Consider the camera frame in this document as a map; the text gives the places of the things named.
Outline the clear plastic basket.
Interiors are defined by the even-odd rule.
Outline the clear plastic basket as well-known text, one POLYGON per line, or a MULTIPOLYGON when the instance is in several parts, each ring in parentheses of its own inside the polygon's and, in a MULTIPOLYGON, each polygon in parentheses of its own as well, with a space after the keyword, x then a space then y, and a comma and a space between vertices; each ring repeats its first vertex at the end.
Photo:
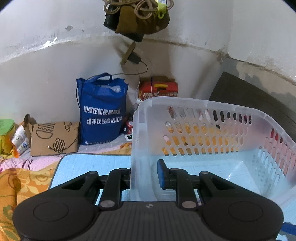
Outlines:
POLYGON ((264 112, 208 100, 153 97, 133 115, 130 196, 167 201, 157 161, 208 171, 283 205, 295 194, 295 142, 264 112))

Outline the blue table mat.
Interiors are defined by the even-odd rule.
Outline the blue table mat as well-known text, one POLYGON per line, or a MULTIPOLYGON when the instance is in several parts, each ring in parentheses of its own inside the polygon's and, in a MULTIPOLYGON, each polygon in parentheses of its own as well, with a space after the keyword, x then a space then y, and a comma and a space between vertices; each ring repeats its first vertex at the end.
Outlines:
MULTIPOLYGON (((89 171, 97 171, 100 175, 107 175, 113 169, 130 168, 131 161, 131 156, 66 155, 58 162, 49 188, 54 188, 89 171)), ((209 171, 235 184, 242 185, 244 188, 259 193, 258 186, 255 184, 251 173, 241 160, 202 161, 200 158, 195 158, 193 161, 189 161, 189 159, 185 158, 182 161, 178 159, 173 159, 173 161, 166 160, 165 163, 170 168, 185 169, 189 174, 194 175, 199 174, 201 171, 209 171)))

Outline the blue tote bag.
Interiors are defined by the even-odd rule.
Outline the blue tote bag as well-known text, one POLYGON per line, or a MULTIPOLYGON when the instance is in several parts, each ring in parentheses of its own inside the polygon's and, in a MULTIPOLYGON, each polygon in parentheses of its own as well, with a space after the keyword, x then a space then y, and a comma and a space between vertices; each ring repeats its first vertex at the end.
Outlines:
POLYGON ((82 145, 107 143, 120 134, 128 84, 109 73, 76 80, 82 145))

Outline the brown paper burger bag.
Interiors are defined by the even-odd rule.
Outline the brown paper burger bag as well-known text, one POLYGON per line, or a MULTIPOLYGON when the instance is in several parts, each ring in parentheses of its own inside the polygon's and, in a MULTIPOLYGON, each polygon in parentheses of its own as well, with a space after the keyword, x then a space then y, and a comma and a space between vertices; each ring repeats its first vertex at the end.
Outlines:
POLYGON ((78 151, 79 122, 36 123, 35 119, 26 114, 23 126, 29 132, 30 154, 33 157, 78 151))

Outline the red gift carton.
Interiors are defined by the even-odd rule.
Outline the red gift carton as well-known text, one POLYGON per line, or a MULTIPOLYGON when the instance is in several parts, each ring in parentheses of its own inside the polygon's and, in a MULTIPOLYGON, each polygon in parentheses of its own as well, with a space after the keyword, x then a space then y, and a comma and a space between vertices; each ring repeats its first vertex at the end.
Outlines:
POLYGON ((142 101, 151 97, 177 97, 178 83, 167 76, 142 77, 138 89, 138 98, 142 101))

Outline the pink floral sheet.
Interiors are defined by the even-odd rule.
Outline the pink floral sheet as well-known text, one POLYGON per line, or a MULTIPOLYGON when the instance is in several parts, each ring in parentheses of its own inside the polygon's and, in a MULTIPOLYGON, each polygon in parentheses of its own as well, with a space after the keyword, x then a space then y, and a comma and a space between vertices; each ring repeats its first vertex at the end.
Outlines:
MULTIPOLYGON (((78 148, 78 152, 73 154, 130 155, 131 151, 132 142, 126 141, 124 136, 120 136, 109 143, 80 146, 78 148)), ((55 162, 60 161, 63 156, 65 156, 65 154, 33 157, 30 155, 30 150, 27 150, 20 158, 4 159, 1 157, 1 173, 11 168, 39 171, 55 162)))

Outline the orange floral bedsheet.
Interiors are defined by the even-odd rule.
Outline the orange floral bedsheet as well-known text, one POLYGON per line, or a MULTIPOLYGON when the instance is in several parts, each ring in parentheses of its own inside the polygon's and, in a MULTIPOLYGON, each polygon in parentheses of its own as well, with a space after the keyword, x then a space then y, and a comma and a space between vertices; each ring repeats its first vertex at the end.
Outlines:
POLYGON ((20 240, 13 212, 24 200, 48 190, 57 164, 39 171, 10 168, 1 172, 1 240, 20 240))

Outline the dark wooden headboard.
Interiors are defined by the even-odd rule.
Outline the dark wooden headboard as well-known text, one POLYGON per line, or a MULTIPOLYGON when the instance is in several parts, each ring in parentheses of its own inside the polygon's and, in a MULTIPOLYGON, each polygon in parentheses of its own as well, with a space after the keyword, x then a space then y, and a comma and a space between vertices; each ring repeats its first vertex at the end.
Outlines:
POLYGON ((223 72, 209 99, 263 111, 277 121, 295 140, 295 111, 245 80, 223 72))

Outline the white snack packets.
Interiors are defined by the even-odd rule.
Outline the white snack packets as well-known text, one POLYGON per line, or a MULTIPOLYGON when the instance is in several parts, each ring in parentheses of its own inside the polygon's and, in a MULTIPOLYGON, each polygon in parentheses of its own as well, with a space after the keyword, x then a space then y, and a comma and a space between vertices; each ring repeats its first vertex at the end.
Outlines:
POLYGON ((29 138, 27 137, 25 129, 22 125, 16 129, 16 132, 11 139, 11 143, 19 156, 29 149, 29 138))

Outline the green lidded yellow box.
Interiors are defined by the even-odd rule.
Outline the green lidded yellow box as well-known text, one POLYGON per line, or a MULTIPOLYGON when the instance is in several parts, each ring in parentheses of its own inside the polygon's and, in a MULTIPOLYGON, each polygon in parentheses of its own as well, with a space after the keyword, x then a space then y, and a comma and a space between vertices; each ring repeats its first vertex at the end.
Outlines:
POLYGON ((15 133, 15 122, 12 119, 1 119, 1 157, 11 158, 13 154, 13 144, 11 139, 15 133))

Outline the brown hanging bag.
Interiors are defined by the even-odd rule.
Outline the brown hanging bag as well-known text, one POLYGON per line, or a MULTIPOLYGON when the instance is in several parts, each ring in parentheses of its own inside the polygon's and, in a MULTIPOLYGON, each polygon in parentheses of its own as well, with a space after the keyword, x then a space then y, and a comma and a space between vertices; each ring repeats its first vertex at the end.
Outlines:
POLYGON ((104 1, 104 26, 135 42, 165 29, 173 1, 104 1))

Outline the black wall charger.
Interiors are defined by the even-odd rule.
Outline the black wall charger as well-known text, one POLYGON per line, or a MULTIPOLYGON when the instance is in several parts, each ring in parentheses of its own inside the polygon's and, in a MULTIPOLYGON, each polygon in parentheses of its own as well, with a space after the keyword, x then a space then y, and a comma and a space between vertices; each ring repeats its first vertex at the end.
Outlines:
POLYGON ((131 52, 128 56, 128 61, 132 62, 133 64, 139 64, 141 60, 142 58, 134 52, 131 52))

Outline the wooden wall stick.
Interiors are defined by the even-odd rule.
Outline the wooden wall stick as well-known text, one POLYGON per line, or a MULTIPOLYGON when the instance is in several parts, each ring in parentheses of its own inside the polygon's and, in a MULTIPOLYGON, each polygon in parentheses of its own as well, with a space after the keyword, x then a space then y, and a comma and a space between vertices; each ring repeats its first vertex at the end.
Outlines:
POLYGON ((136 47, 136 42, 132 42, 130 44, 130 46, 128 47, 128 49, 126 50, 126 52, 123 54, 123 57, 121 58, 121 66, 125 65, 125 63, 128 61, 128 58, 130 56, 130 54, 133 52, 133 50, 136 47))

